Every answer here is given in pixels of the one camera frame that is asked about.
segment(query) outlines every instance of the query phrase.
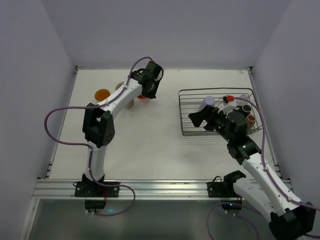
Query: red object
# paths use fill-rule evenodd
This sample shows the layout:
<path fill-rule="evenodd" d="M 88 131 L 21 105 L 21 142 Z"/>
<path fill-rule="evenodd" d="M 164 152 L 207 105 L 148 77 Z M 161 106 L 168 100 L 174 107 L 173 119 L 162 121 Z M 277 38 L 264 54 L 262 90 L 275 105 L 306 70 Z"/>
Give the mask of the red object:
<path fill-rule="evenodd" d="M 232 102 L 232 101 L 234 100 L 234 96 L 227 96 L 227 97 L 226 97 L 226 100 L 227 100 L 228 102 Z"/>
<path fill-rule="evenodd" d="M 142 95 L 139 95 L 137 96 L 138 99 L 146 99 L 147 97 L 146 96 L 142 96 Z"/>

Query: metal wire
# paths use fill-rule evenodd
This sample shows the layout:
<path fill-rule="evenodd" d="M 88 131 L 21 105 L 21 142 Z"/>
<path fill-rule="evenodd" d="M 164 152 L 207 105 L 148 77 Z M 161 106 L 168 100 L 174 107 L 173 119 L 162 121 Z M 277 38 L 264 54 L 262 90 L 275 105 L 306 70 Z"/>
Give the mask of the metal wire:
<path fill-rule="evenodd" d="M 188 115 L 198 112 L 199 106 L 203 99 L 207 96 L 211 96 L 215 100 L 215 106 L 220 108 L 223 106 L 223 96 L 232 95 L 239 97 L 246 95 L 248 99 L 256 103 L 254 92 L 251 88 L 235 88 L 235 87 L 218 87 L 218 88 L 195 88 L 195 89 L 183 89 L 178 93 L 179 96 L 179 113 L 180 113 L 180 125 L 183 136 L 217 136 L 220 135 L 216 131 L 206 131 L 204 126 L 207 124 L 205 121 L 200 127 L 194 127 L 193 123 L 189 119 Z M 252 107 L 251 114 L 256 118 L 253 127 L 249 130 L 248 134 L 253 134 L 262 130 L 262 125 L 258 125 L 258 114 L 256 115 L 254 108 Z"/>

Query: gray floor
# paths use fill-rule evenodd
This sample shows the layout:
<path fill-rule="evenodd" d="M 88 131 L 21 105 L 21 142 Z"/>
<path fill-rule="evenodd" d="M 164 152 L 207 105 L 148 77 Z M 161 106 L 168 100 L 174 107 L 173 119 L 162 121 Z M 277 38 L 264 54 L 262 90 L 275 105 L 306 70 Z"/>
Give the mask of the gray floor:
<path fill-rule="evenodd" d="M 104 212 L 125 208 L 128 201 L 107 203 Z M 214 201 L 137 201 L 125 214 L 85 214 L 83 200 L 42 200 L 30 240 L 209 240 L 206 217 Z M 261 240 L 273 240 L 268 223 L 248 210 L 240 213 L 258 227 Z M 210 218 L 216 240 L 256 240 L 245 221 L 214 210 Z"/>

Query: wire basket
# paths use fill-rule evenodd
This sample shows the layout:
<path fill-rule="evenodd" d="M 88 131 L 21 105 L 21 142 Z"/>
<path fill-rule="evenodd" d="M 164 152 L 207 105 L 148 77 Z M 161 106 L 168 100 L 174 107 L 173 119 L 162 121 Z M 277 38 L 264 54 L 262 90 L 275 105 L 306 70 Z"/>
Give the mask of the wire basket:
<path fill-rule="evenodd" d="M 204 126 L 206 121 L 195 127 L 188 117 L 189 114 L 198 112 L 199 106 L 203 99 L 207 96 L 211 96 L 215 100 L 215 107 L 220 108 L 223 106 L 223 96 L 232 95 L 234 97 L 240 97 L 246 95 L 248 99 L 255 103 L 254 91 L 251 88 L 234 88 L 234 87 L 219 87 L 219 88 L 197 88 L 197 89 L 183 89 L 179 91 L 179 111 L 180 111 L 180 123 L 183 136 L 220 136 L 216 131 L 206 131 Z M 252 106 L 251 114 L 254 115 L 256 121 L 252 128 L 248 131 L 248 134 L 253 134 L 262 129 L 261 119 L 259 114 Z"/>

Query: white table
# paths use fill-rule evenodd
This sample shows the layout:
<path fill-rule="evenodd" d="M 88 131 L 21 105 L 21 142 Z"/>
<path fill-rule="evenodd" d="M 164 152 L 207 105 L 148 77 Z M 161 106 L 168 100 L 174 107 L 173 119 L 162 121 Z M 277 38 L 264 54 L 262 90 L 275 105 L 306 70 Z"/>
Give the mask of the white table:
<path fill-rule="evenodd" d="M 99 89 L 114 92 L 126 80 L 125 70 L 79 70 L 70 106 L 96 103 Z M 222 138 L 194 140 L 182 136 L 178 91 L 192 88 L 252 88 L 245 70 L 166 69 L 156 99 L 148 104 L 134 100 L 114 121 L 115 137 L 104 162 L 105 179 L 110 180 L 210 180 L 235 170 L 250 175 L 233 159 Z M 82 133 L 84 110 L 68 110 L 60 139 L 85 142 Z M 262 131 L 251 138 L 261 147 Z M 266 160 L 271 163 L 269 147 Z M 51 179 L 80 179 L 88 152 L 83 146 L 59 144 L 50 173 Z"/>

